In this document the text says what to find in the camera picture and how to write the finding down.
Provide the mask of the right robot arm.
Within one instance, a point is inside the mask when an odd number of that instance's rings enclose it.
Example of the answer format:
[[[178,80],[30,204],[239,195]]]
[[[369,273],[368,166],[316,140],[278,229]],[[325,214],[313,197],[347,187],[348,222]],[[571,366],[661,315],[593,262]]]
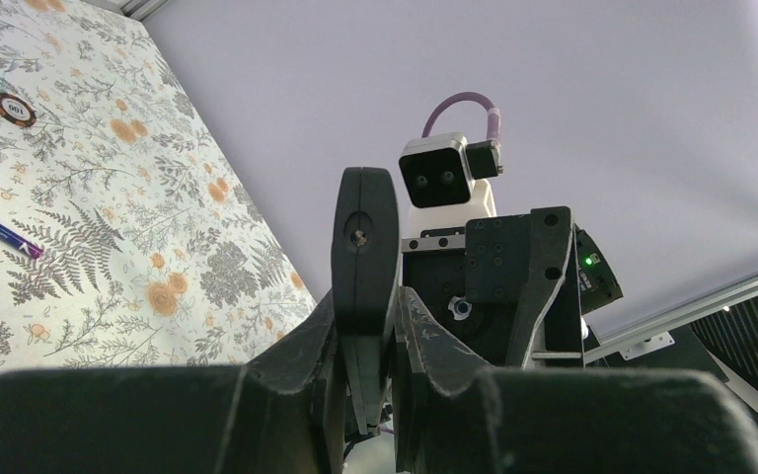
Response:
[[[404,286],[493,365],[583,367],[585,315],[623,296],[566,206],[426,229],[402,251]]]

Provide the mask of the AAA battery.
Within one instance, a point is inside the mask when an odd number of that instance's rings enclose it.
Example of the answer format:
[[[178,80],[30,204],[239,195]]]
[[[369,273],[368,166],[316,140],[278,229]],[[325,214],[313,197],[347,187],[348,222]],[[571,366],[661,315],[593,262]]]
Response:
[[[43,254],[41,247],[1,223],[0,240],[33,260],[39,259]]]

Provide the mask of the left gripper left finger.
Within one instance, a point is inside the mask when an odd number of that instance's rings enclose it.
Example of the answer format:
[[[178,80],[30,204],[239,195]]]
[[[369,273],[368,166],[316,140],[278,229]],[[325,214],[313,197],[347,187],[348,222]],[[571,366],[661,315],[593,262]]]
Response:
[[[333,303],[245,364],[0,374],[0,473],[339,473]]]

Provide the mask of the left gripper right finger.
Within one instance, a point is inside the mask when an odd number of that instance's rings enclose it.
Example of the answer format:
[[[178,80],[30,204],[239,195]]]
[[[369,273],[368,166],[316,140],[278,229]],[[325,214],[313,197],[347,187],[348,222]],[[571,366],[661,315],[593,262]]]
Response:
[[[695,370],[498,367],[402,287],[396,462],[410,473],[758,473],[758,428]]]

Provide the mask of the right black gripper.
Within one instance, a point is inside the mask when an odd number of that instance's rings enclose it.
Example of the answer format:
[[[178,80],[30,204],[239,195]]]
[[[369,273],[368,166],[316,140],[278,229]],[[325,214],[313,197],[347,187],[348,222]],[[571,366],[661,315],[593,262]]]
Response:
[[[580,366],[575,228],[566,206],[472,219],[403,242],[403,284],[496,366]]]

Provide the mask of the black remote control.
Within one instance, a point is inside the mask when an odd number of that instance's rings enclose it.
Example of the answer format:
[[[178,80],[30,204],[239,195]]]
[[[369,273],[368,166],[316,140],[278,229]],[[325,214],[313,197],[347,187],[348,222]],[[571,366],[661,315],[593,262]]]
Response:
[[[332,298],[358,431],[380,425],[400,266],[397,195],[385,169],[343,171],[331,248]]]

